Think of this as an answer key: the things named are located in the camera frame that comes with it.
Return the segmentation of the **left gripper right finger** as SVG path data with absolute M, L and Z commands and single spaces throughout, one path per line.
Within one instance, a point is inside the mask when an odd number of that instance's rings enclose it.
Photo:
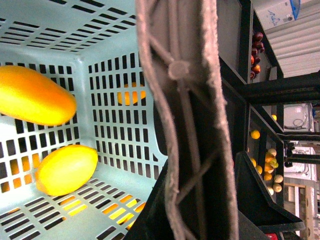
M 235 187 L 238 210 L 263 232 L 304 230 L 304 222 L 273 201 L 245 151 L 235 155 Z

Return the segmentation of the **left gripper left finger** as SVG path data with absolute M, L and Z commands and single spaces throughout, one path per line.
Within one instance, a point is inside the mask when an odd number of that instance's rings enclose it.
M 174 234 L 165 209 L 165 183 L 168 165 L 164 164 L 158 179 L 125 240 L 173 240 Z

